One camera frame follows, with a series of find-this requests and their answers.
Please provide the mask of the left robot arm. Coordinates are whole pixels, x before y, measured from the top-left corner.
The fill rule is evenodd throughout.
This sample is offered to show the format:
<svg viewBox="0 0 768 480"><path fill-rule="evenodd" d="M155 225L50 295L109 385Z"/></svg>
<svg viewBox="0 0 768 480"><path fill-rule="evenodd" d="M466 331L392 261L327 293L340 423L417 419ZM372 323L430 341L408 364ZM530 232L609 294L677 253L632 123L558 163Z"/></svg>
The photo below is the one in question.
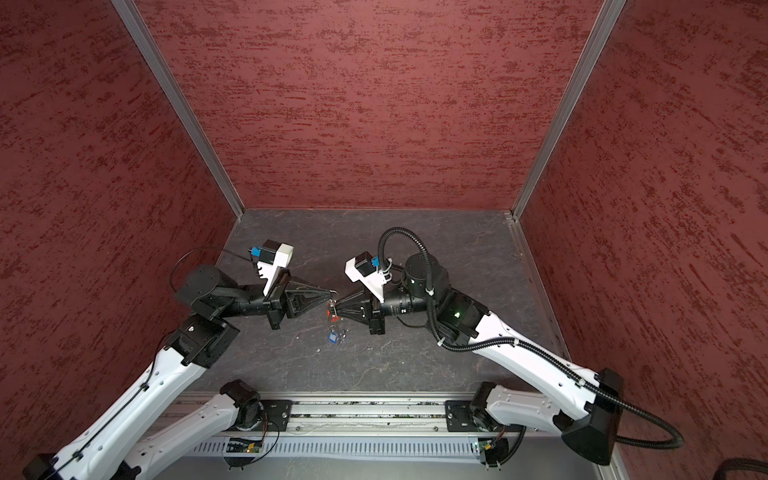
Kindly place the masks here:
<svg viewBox="0 0 768 480"><path fill-rule="evenodd" d="M225 384L192 414L142 437L173 401L216 363L239 329L231 319L263 316L273 330L331 300L333 291L277 268L272 281L239 285L213 265L193 270L175 293L190 316L161 343L145 372L80 436L34 457L27 479L150 479L206 438L230 428L264 435L260 394L241 380Z"/></svg>

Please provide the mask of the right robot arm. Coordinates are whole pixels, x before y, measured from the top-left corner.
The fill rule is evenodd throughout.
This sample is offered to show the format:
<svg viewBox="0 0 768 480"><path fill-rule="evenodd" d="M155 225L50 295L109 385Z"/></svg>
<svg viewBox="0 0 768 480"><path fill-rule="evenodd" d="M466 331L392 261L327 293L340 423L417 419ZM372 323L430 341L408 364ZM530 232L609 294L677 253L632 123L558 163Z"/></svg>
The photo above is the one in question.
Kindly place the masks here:
<svg viewBox="0 0 768 480"><path fill-rule="evenodd" d="M440 346L454 344L462 352L491 360L536 390L524 394L482 383L471 404L479 428L519 425L554 433L582 458L598 465L610 463L622 411L606 397L622 393L618 373L580 367L531 341L452 287L448 271L432 255L409 257L398 270L397 284L391 281L393 270L382 269L368 252L348 260L345 274L361 287L336 303L335 316L382 335L387 319L424 312L428 300L435 300Z"/></svg>

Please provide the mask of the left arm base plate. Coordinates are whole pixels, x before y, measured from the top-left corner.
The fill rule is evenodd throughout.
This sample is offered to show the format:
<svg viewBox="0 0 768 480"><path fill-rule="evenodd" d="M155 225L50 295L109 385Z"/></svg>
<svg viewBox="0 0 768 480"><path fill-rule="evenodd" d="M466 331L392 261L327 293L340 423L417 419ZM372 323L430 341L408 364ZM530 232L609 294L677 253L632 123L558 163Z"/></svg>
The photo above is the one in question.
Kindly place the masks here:
<svg viewBox="0 0 768 480"><path fill-rule="evenodd" d="M234 429L243 432L263 431L269 427L285 432L294 402L287 399L251 401L239 412Z"/></svg>

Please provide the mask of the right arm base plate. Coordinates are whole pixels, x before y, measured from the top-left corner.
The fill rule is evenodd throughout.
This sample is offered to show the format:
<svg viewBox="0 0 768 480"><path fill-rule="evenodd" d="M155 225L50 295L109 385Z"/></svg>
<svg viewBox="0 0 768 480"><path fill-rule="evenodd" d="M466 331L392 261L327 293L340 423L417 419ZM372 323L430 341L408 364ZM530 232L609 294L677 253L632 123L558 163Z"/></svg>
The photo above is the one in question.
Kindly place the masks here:
<svg viewBox="0 0 768 480"><path fill-rule="evenodd" d="M498 432L501 429L483 407L472 401L446 400L444 408L449 432Z"/></svg>

